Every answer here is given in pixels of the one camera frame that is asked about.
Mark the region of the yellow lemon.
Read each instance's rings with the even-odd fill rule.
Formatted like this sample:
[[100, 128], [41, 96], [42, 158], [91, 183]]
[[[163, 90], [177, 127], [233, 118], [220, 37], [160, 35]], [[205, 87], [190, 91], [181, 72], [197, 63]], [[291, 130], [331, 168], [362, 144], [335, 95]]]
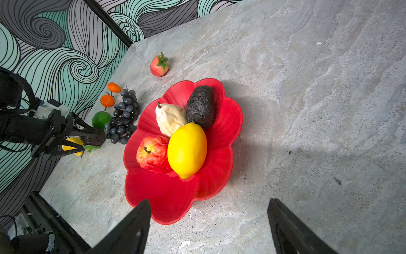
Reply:
[[179, 128], [168, 144], [168, 161], [173, 171], [182, 179], [198, 172], [206, 159], [207, 138], [201, 126], [188, 123]]

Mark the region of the red apple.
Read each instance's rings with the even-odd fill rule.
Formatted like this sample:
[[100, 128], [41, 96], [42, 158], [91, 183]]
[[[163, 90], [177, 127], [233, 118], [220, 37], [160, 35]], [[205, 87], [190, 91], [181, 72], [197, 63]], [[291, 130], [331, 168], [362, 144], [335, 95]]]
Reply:
[[158, 135], [145, 137], [136, 153], [136, 161], [141, 168], [155, 171], [160, 174], [166, 174], [170, 171], [168, 163], [169, 139]]

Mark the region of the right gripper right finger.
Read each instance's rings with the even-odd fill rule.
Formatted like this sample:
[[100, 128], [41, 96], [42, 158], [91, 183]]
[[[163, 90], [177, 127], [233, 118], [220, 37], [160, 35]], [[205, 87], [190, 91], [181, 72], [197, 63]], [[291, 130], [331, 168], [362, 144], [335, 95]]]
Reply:
[[337, 254], [279, 199], [270, 199], [267, 215], [277, 254]]

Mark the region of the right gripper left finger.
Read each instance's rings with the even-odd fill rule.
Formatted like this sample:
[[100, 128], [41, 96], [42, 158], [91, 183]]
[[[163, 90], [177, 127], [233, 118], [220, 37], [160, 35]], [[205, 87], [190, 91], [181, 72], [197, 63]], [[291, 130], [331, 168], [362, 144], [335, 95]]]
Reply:
[[151, 206], [143, 200], [89, 254], [143, 254], [149, 234]]

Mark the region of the pale cream pear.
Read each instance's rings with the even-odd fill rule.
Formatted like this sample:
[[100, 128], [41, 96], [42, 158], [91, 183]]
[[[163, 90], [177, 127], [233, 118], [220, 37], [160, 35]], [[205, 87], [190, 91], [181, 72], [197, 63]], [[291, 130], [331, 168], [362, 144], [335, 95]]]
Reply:
[[188, 124], [186, 110], [177, 105], [157, 102], [155, 114], [161, 133], [169, 138]]

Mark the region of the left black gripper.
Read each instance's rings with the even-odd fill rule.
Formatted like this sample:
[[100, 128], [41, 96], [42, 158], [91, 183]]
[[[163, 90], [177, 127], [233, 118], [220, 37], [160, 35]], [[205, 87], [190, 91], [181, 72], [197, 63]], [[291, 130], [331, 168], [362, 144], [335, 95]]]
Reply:
[[[74, 112], [66, 117], [53, 110], [48, 119], [38, 119], [26, 115], [1, 111], [1, 149], [9, 152], [22, 152], [31, 148], [31, 156], [41, 154], [48, 159], [61, 158], [75, 153], [84, 153], [83, 146], [71, 147], [66, 137], [71, 133], [98, 133]], [[60, 146], [68, 150], [58, 150]]]

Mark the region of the dark avocado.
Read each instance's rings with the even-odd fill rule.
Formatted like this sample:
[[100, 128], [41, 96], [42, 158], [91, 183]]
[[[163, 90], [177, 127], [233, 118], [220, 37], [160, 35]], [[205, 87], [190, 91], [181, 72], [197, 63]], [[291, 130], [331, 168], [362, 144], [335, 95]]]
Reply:
[[195, 88], [186, 106], [187, 121], [193, 122], [206, 130], [214, 122], [215, 111], [213, 89], [207, 85]]

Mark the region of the black grape bunch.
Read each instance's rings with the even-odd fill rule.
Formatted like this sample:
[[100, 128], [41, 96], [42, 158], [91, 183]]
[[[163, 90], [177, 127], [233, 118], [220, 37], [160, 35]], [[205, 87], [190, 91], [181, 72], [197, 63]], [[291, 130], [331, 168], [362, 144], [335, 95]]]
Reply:
[[119, 93], [122, 100], [113, 105], [113, 116], [109, 123], [105, 124], [105, 137], [113, 144], [126, 145], [137, 127], [134, 125], [141, 109], [137, 102], [136, 92], [124, 88]]

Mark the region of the dark mangosteen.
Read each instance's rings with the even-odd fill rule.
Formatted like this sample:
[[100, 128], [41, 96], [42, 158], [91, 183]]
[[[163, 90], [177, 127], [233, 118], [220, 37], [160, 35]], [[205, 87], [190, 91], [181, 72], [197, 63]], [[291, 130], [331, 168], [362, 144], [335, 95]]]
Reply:
[[88, 152], [91, 152], [94, 149], [98, 149], [105, 142], [105, 131], [102, 129], [97, 129], [97, 135], [92, 136], [80, 136], [80, 140], [84, 143], [82, 146]]

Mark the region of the red flower-shaped fruit bowl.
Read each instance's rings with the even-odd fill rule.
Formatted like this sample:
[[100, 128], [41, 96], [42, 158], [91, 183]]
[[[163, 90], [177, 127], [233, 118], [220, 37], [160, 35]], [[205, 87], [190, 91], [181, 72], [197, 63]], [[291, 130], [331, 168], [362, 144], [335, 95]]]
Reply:
[[[160, 174], [143, 169], [136, 161], [136, 152], [141, 141], [149, 135], [160, 135], [156, 122], [155, 107], [158, 102], [185, 107], [193, 90], [199, 86], [210, 86], [214, 90], [216, 118], [205, 133], [208, 151], [200, 171], [188, 179], [181, 179], [173, 170]], [[128, 203], [136, 207], [143, 200], [151, 205], [152, 219], [163, 225], [181, 220], [194, 201], [208, 200], [217, 195], [227, 184], [233, 169], [232, 144], [240, 134], [243, 112], [239, 104], [225, 96], [223, 84], [206, 78], [196, 83], [180, 81], [170, 87], [164, 95], [150, 103], [139, 117], [137, 129], [127, 143], [123, 162], [127, 169], [124, 191]]]

